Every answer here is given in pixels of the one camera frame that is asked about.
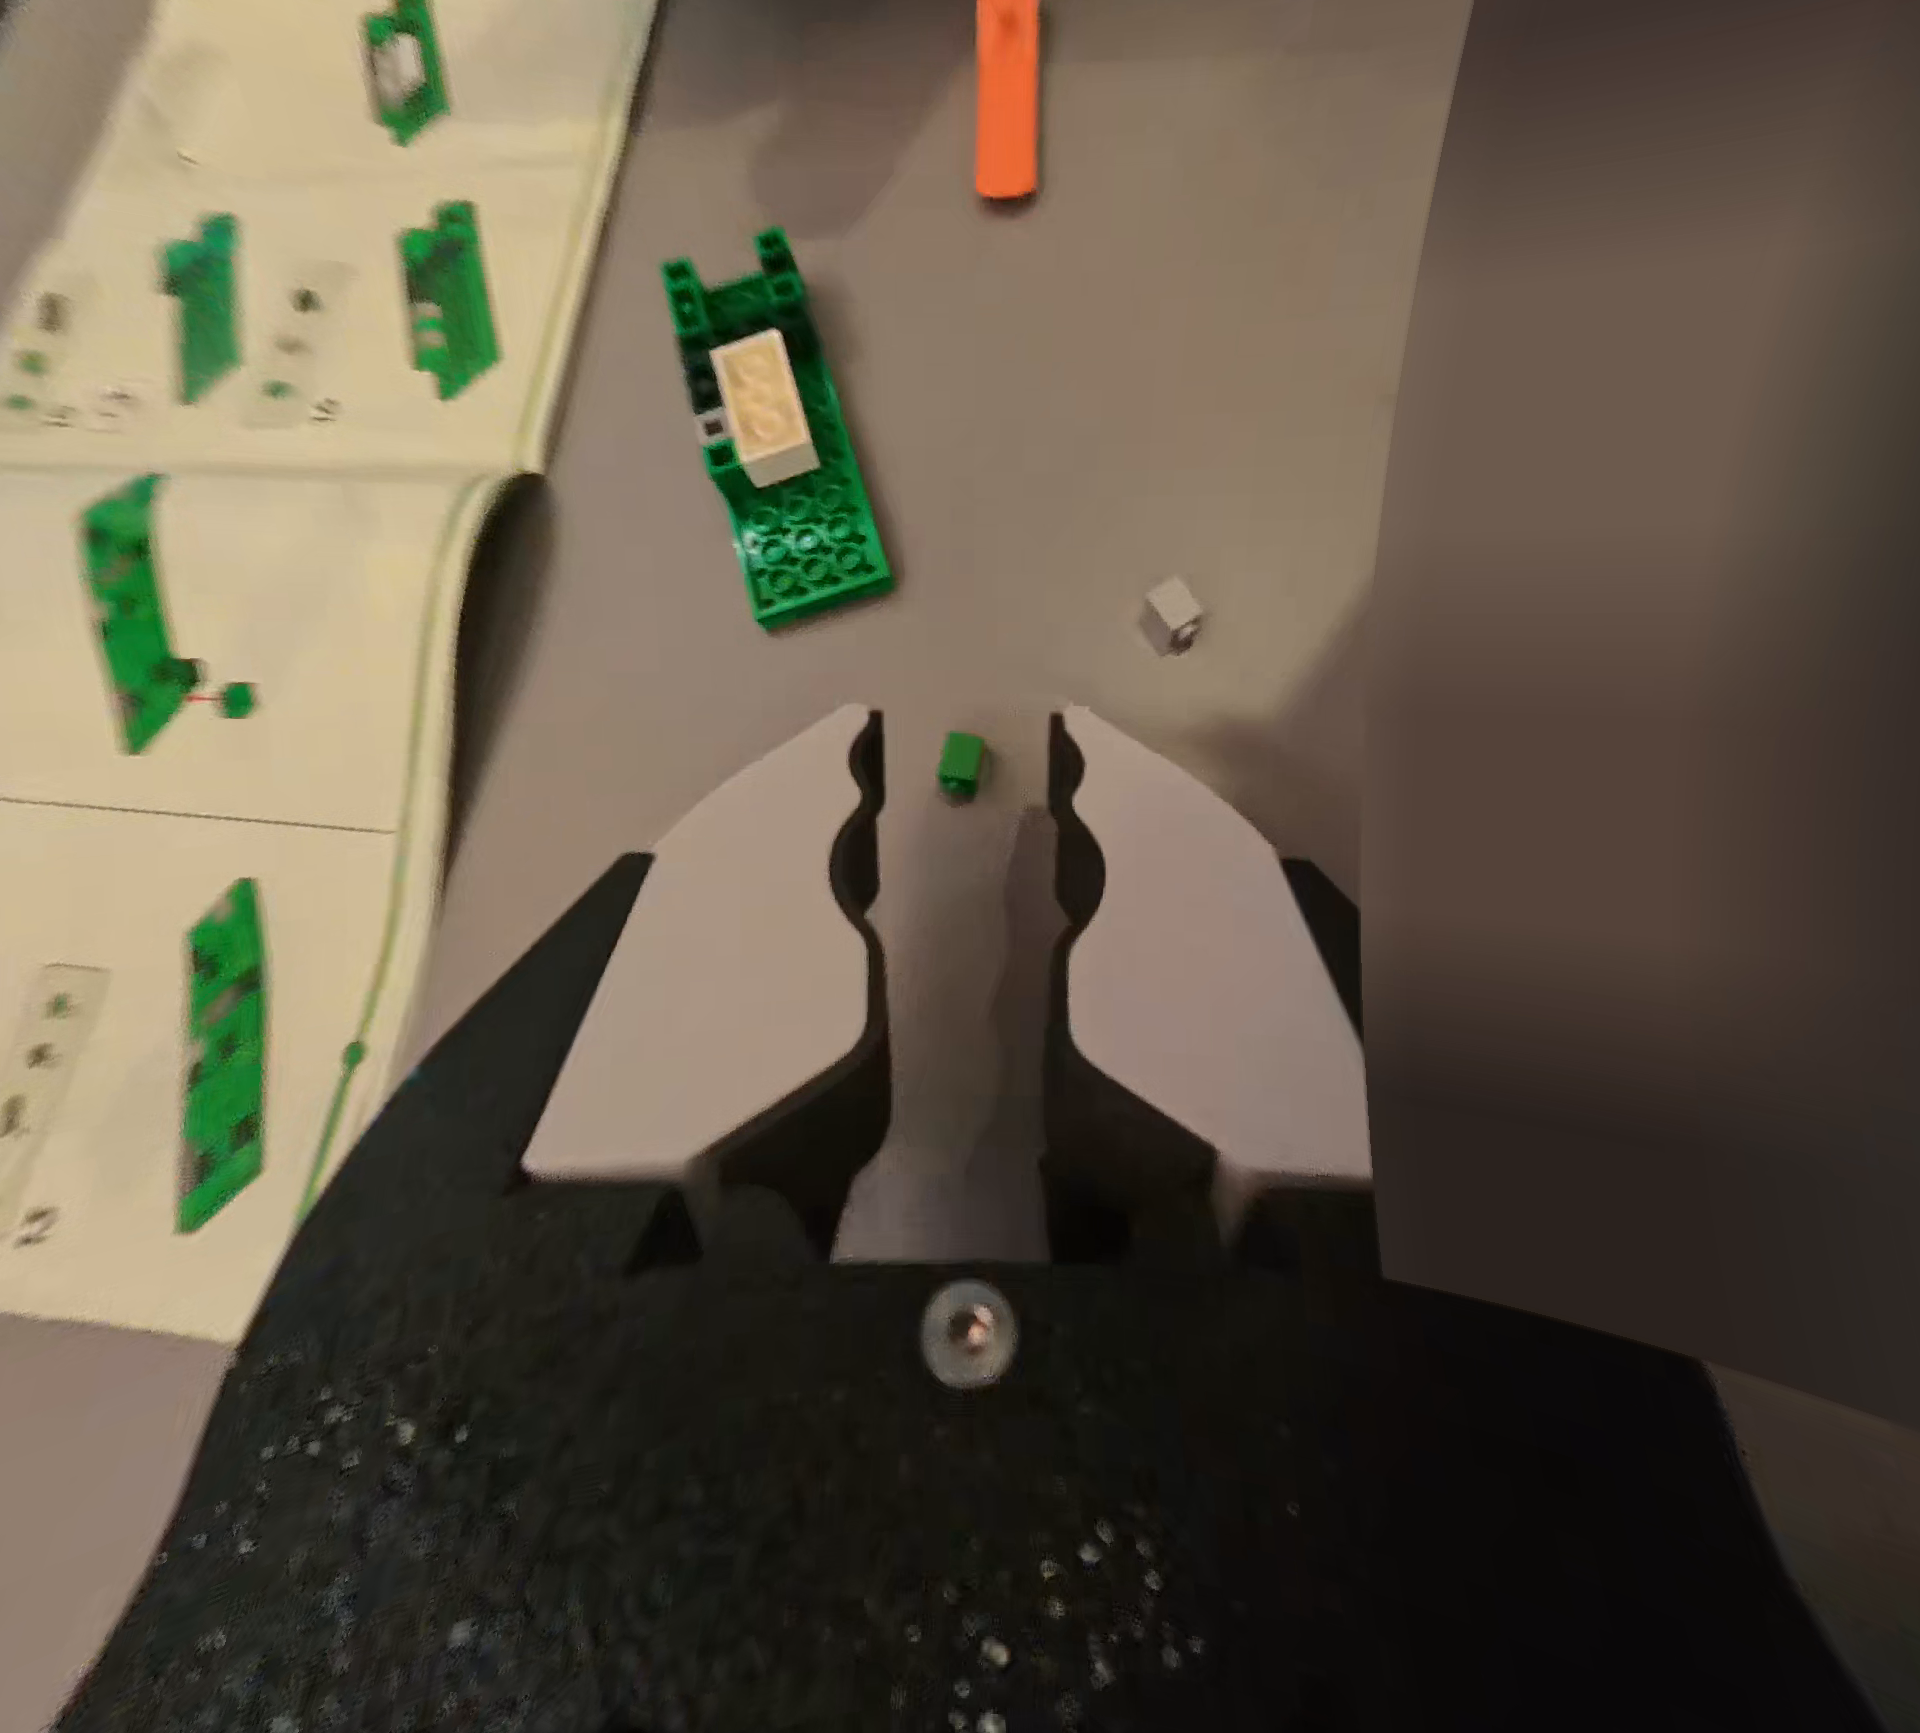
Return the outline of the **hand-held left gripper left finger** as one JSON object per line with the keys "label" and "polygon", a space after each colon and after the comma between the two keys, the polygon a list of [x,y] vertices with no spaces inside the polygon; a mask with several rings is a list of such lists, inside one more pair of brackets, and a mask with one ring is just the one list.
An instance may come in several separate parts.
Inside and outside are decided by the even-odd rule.
{"label": "hand-held left gripper left finger", "polygon": [[523,1153],[541,1182],[764,1192],[831,1259],[895,1117],[873,921],[885,717],[839,706],[653,848]]}

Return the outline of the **brick instruction booklet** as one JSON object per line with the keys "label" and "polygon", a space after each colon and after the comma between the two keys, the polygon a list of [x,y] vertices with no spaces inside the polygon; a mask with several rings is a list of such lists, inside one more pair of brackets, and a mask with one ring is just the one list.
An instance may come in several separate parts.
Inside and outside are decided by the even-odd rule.
{"label": "brick instruction booklet", "polygon": [[5,326],[5,1318],[233,1344],[397,1084],[660,0],[155,0]]}

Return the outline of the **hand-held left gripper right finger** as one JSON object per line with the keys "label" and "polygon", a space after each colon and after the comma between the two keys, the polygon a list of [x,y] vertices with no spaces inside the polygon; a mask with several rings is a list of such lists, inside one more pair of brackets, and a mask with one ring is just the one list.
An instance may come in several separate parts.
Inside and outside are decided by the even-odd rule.
{"label": "hand-held left gripper right finger", "polygon": [[1215,1262],[1296,1204],[1371,1217],[1357,904],[1089,706],[1050,714],[1047,810],[1052,1259]]}

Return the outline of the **orange brick separator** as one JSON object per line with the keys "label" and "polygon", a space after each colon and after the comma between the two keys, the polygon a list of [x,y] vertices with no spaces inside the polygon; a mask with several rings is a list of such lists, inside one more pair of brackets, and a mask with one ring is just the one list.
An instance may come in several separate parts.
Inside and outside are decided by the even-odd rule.
{"label": "orange brick separator", "polygon": [[1043,0],[974,0],[973,184],[989,204],[1030,200],[1043,153]]}

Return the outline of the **green brick assembly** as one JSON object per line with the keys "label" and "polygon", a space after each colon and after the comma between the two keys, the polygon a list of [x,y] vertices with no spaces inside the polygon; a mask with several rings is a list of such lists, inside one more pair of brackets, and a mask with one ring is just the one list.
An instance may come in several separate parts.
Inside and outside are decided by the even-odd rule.
{"label": "green brick assembly", "polygon": [[891,592],[896,578],[788,232],[757,232],[755,267],[660,270],[703,466],[764,629]]}

